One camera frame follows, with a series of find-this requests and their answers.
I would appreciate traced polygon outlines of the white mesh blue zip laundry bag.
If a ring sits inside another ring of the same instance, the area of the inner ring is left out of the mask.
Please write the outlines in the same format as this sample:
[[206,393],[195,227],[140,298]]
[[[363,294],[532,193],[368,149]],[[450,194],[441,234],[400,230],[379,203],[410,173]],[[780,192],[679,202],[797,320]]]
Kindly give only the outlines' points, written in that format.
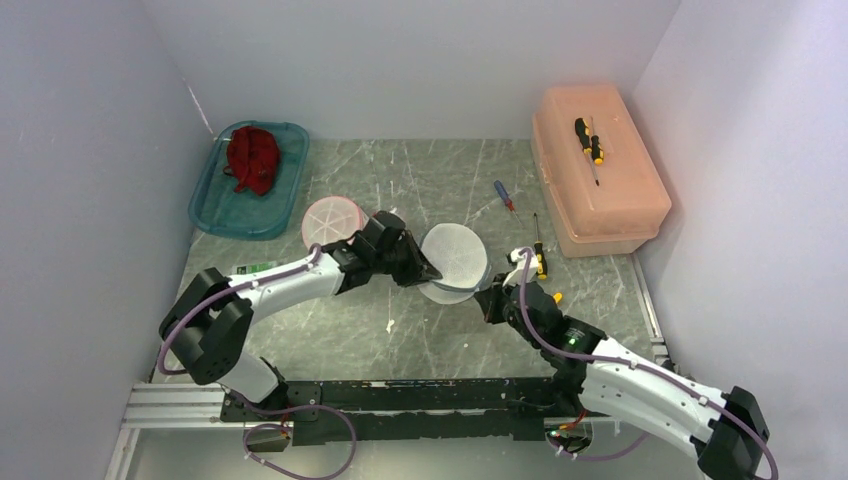
[[442,278],[419,285],[419,291],[440,305],[469,300],[490,272],[487,250],[470,228],[456,223],[435,225],[423,237],[420,248]]

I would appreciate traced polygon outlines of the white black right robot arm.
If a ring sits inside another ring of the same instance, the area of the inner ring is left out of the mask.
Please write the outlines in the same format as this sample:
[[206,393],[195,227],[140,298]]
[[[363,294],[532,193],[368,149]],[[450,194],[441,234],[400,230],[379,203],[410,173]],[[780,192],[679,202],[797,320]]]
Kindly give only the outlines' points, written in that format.
[[555,370],[557,411],[586,410],[631,424],[676,447],[710,479],[755,479],[762,461],[779,470],[755,396],[699,384],[564,314],[536,282],[493,285],[474,295],[483,319],[506,323]]

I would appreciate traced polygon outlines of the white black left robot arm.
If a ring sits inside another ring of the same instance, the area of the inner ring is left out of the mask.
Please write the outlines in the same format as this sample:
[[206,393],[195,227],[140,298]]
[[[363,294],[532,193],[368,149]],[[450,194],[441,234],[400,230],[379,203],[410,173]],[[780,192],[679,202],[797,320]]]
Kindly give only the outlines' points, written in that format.
[[352,235],[314,244],[306,257],[253,274],[197,274],[159,327],[158,370],[187,374],[198,385],[217,383],[264,420],[288,405],[288,386],[268,361],[245,351],[259,321],[310,300],[330,298],[386,275],[400,287],[441,278],[405,222],[379,211]]

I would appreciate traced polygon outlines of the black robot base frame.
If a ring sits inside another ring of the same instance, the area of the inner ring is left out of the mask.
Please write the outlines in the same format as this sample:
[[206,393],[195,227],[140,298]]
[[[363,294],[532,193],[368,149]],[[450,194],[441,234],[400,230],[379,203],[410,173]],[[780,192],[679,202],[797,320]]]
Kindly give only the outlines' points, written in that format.
[[290,381],[256,405],[226,394],[221,419],[289,426],[296,446],[350,438],[540,441],[555,420],[582,413],[586,370],[567,361],[551,377]]

